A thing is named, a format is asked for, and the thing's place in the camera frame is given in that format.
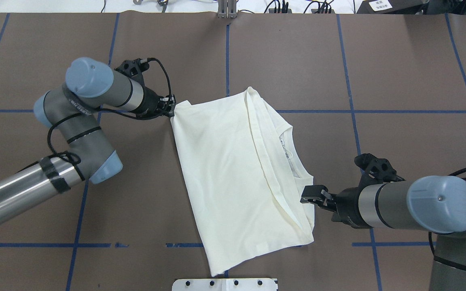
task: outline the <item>white metal plate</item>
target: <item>white metal plate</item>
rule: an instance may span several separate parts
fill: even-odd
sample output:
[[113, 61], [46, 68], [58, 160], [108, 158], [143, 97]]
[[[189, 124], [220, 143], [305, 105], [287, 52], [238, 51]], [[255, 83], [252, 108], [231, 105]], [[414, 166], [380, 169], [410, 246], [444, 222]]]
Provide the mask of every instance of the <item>white metal plate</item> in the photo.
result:
[[179, 279], [172, 291], [278, 291], [277, 282], [271, 278]]

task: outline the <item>white mounting bracket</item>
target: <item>white mounting bracket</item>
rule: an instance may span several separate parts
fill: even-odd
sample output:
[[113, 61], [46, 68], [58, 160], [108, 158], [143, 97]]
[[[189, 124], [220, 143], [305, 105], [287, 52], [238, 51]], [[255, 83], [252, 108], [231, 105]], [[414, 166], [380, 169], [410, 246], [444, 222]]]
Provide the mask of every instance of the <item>white mounting bracket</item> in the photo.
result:
[[237, 18], [237, 0], [218, 0], [219, 18]]
[[179, 279], [172, 291], [278, 291], [273, 278]]

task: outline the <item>light blue cap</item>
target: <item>light blue cap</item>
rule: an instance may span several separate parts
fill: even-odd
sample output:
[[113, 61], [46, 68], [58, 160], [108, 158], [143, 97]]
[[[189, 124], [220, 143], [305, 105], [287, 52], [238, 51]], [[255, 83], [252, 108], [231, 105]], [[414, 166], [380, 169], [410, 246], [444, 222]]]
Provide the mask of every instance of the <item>light blue cap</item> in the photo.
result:
[[453, 176], [427, 176], [407, 191], [407, 208], [422, 227], [438, 234], [466, 230], [466, 182]]
[[44, 98], [46, 98], [46, 94], [41, 96], [34, 104], [34, 114], [35, 118], [40, 121], [42, 124], [46, 125], [46, 127], [51, 127], [52, 124], [46, 117], [46, 112], [44, 112]]
[[122, 169], [122, 161], [120, 160], [120, 157], [118, 157], [116, 151], [114, 151], [102, 164], [102, 166], [100, 166], [100, 168], [96, 170], [94, 175], [92, 175], [91, 178], [89, 178], [89, 181], [91, 181], [91, 183], [93, 184], [98, 184], [116, 175]]
[[98, 97], [111, 88], [113, 81], [111, 68], [90, 57], [74, 60], [66, 71], [66, 85], [79, 97]]

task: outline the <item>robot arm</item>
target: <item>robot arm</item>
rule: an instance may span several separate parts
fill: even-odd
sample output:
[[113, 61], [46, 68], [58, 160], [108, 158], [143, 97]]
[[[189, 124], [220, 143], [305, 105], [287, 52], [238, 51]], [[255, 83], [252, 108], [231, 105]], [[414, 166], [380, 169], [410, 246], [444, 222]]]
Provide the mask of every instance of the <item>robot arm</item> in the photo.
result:
[[355, 158], [364, 170], [356, 188], [331, 194], [307, 186], [301, 202], [333, 212], [332, 221], [353, 228], [388, 227], [438, 234], [431, 291], [466, 290], [466, 182], [453, 176], [405, 181], [385, 159]]
[[[150, 61], [157, 61], [166, 74], [157, 59], [124, 61], [111, 70], [104, 63], [81, 57], [72, 62], [61, 87], [37, 100], [34, 114], [50, 128], [48, 145], [53, 155], [0, 182], [0, 224], [86, 179], [97, 184], [121, 171], [120, 158], [93, 116], [102, 111], [101, 105], [131, 112], [139, 120], [173, 116], [176, 101], [172, 92], [162, 97], [144, 85], [142, 72]], [[57, 153], [52, 147], [50, 136], [55, 128], [70, 151]]]

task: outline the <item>white cloth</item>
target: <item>white cloth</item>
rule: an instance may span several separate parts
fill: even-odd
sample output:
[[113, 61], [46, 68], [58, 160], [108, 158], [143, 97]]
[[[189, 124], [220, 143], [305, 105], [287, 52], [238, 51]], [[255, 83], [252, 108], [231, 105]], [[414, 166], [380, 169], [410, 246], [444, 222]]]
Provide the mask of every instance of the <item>white cloth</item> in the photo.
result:
[[313, 177], [288, 124], [256, 90], [176, 105], [172, 127], [212, 276], [314, 238], [314, 205], [300, 203]]

